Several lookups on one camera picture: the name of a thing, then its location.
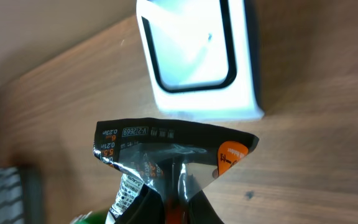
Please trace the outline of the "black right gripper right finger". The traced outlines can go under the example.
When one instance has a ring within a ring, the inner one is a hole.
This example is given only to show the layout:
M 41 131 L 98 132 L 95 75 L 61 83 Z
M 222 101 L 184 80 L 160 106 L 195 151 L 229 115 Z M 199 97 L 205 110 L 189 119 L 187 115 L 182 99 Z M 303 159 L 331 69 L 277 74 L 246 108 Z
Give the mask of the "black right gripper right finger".
M 224 224 L 203 191 L 198 192 L 188 205 L 189 224 Z

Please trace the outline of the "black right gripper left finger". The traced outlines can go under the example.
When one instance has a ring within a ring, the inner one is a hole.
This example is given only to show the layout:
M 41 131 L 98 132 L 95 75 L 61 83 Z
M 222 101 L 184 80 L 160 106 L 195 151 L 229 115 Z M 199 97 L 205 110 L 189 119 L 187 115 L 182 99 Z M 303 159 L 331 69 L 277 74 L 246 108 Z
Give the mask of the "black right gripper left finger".
M 122 224 L 165 224 L 165 213 L 161 196 L 144 185 L 139 196 L 121 215 Z

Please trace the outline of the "green lid jar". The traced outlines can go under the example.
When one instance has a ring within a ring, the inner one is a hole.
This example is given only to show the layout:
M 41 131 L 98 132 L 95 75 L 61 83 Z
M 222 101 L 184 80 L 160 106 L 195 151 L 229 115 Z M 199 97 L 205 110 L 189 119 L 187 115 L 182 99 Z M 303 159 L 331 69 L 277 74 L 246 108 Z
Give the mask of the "green lid jar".
M 90 211 L 75 217 L 70 224 L 105 224 L 108 211 Z

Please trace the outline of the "black red snack pouch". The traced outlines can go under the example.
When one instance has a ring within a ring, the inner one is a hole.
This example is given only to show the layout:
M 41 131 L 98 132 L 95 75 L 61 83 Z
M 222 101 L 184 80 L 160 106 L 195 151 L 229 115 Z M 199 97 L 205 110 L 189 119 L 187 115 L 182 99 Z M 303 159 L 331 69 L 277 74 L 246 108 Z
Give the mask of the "black red snack pouch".
M 122 173 L 108 222 L 121 223 L 121 215 L 146 185 L 161 196 L 165 223 L 188 223 L 189 201 L 253 152 L 258 143 L 251 133 L 191 121 L 128 118 L 98 122 L 94 156 Z

